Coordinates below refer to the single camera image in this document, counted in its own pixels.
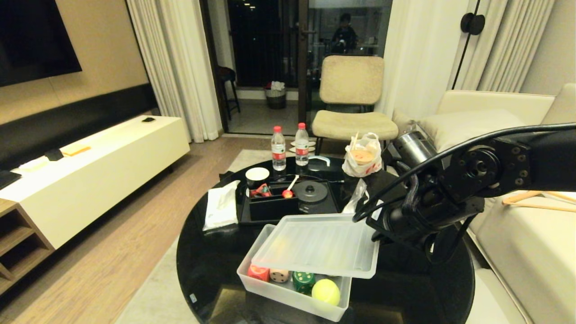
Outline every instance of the tennis ball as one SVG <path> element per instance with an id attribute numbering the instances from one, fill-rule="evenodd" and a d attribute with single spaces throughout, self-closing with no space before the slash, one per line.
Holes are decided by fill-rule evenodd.
<path id="1" fill-rule="evenodd" d="M 330 279 L 318 280 L 312 287 L 312 298 L 337 306 L 340 302 L 340 289 Z"/>

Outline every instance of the red dice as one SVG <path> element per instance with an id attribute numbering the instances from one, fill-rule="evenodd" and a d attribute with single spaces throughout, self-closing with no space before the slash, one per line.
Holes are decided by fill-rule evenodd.
<path id="1" fill-rule="evenodd" d="M 250 265 L 248 268 L 248 277 L 260 279 L 265 282 L 270 281 L 270 269 L 259 267 L 257 265 Z"/>

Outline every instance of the person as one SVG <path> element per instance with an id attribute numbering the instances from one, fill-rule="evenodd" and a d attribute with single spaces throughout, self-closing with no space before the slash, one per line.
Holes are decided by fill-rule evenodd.
<path id="1" fill-rule="evenodd" d="M 344 13 L 340 16 L 340 27 L 332 37 L 332 53 L 348 53 L 356 48 L 358 36 L 350 26 L 351 16 Z"/>

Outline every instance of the trash can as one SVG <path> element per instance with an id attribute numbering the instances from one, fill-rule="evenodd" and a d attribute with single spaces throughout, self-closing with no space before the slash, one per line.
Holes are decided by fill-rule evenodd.
<path id="1" fill-rule="evenodd" d="M 270 109 L 284 109 L 286 108 L 286 89 L 271 90 L 264 89 L 266 94 L 266 101 Z"/>

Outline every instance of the television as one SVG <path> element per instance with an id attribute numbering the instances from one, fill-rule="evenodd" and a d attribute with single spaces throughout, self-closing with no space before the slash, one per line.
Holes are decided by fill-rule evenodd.
<path id="1" fill-rule="evenodd" d="M 0 0 L 0 86 L 79 71 L 55 0 Z"/>

